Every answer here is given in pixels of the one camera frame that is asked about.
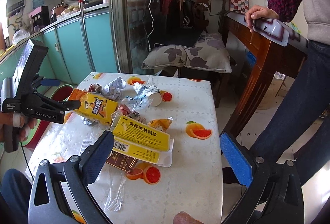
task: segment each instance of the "beige sweater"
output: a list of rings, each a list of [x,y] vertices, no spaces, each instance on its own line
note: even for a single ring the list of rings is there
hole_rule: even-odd
[[[308,40],[330,45],[330,0],[304,0]]]

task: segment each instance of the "metal door frame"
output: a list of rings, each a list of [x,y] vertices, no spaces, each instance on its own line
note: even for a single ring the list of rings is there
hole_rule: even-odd
[[[109,0],[110,25],[118,71],[133,73],[127,20],[127,0]]]

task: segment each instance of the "device screen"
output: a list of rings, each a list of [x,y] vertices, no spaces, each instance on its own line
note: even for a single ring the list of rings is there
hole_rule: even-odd
[[[19,59],[19,63],[17,64],[17,67],[16,67],[16,70],[15,70],[15,74],[14,74],[14,85],[16,87],[16,90],[18,88],[18,85],[19,85],[19,81],[22,77],[22,74],[23,74],[23,70],[24,70],[24,67],[25,67],[25,64],[29,58],[29,55],[32,51],[32,47],[33,47],[33,44],[28,41],[23,52],[22,52],[22,55]]]

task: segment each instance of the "fruit-print tablecloth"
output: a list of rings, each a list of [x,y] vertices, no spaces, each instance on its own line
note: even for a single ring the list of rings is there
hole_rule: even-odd
[[[144,81],[146,86],[154,84],[172,94],[171,101],[162,101],[157,107],[139,112],[146,122],[173,117],[167,130],[174,138],[173,162],[169,168],[157,166],[161,178],[154,185],[147,184],[143,178],[129,180],[123,176],[123,171],[105,164],[96,182],[88,186],[100,207],[104,209],[109,197],[117,195],[120,187],[117,205],[121,204],[121,208],[113,211],[115,206],[108,206],[104,210],[114,224],[170,224],[180,211],[205,224],[220,224],[221,150],[210,83],[162,76],[135,75],[136,78],[132,79],[134,75],[130,74],[91,73],[78,89],[88,89],[92,83],[104,86],[118,76],[129,83]],[[127,84],[122,97],[135,95],[133,86]],[[96,140],[101,133],[100,125],[84,125],[81,117],[74,113],[64,125],[51,123],[29,161],[32,173],[36,173],[42,159],[61,162],[79,154],[84,139]],[[201,140],[194,138],[194,134],[209,137]],[[63,188],[70,206],[76,210],[70,192],[65,185]]]

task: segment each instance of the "leaf-patterned cushion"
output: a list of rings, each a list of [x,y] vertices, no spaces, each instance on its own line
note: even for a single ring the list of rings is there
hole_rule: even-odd
[[[230,73],[230,57],[220,33],[202,34],[192,48],[162,46],[154,48],[142,63],[143,69],[166,66]]]

